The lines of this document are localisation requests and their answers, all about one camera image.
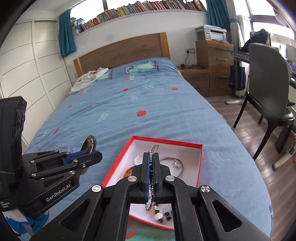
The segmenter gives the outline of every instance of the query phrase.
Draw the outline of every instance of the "printer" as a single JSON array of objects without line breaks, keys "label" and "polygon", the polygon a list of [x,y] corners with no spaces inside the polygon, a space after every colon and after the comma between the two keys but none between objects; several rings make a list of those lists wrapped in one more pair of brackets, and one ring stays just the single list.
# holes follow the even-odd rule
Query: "printer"
[{"label": "printer", "polygon": [[197,40],[214,40],[227,42],[226,29],[212,25],[203,25],[195,29]]}]

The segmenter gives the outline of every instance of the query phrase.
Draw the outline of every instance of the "blue bedspread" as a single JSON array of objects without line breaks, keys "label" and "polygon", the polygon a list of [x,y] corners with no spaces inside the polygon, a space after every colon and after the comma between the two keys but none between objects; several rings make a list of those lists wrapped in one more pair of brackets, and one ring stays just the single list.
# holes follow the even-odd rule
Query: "blue bedspread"
[{"label": "blue bedspread", "polygon": [[[119,66],[68,96],[37,131],[27,153],[77,152],[88,135],[96,137],[103,159],[80,177],[78,189],[50,209],[52,218],[92,185],[101,184],[123,146],[136,135],[203,144],[200,184],[211,186],[270,235],[271,200],[254,160],[223,117],[168,59]],[[139,231],[130,240],[174,239],[172,231],[138,221],[133,225]]]}]

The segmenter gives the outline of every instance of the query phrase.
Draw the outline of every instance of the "wooden floor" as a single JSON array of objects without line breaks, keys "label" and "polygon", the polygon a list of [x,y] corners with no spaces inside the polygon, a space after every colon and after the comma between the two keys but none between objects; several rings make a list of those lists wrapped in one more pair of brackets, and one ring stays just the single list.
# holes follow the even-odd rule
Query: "wooden floor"
[{"label": "wooden floor", "polygon": [[[219,96],[206,99],[232,127],[242,105],[226,105],[225,101],[237,98]],[[232,127],[251,156],[257,150],[267,129],[265,119],[260,125],[258,124],[259,117],[259,112],[248,103],[237,127],[235,129]],[[274,210],[272,241],[280,241],[296,219],[296,164],[291,158],[276,172],[271,168],[271,165],[282,156],[277,153],[274,145],[280,131],[281,127],[275,129],[255,161],[267,186]]]}]

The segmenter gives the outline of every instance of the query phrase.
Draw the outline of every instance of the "gray chair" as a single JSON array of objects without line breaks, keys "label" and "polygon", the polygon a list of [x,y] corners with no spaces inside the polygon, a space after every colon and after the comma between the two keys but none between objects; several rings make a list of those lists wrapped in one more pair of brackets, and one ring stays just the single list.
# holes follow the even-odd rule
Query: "gray chair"
[{"label": "gray chair", "polygon": [[267,119],[267,131],[253,156],[256,160],[277,126],[288,127],[287,135],[279,147],[279,153],[282,151],[292,129],[294,115],[287,108],[290,79],[284,58],[273,48],[259,43],[249,45],[249,54],[249,93],[233,127],[236,127],[248,101],[261,113],[259,123],[263,117]]}]

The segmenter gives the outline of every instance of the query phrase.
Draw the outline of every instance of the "teal curtain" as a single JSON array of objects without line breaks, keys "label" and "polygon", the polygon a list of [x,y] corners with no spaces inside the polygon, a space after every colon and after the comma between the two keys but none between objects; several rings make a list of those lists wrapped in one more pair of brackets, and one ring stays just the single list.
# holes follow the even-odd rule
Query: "teal curtain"
[{"label": "teal curtain", "polygon": [[71,9],[59,16],[59,47],[62,57],[66,57],[76,51],[70,13]]},{"label": "teal curtain", "polygon": [[225,0],[206,0],[209,25],[230,29],[229,15]]}]

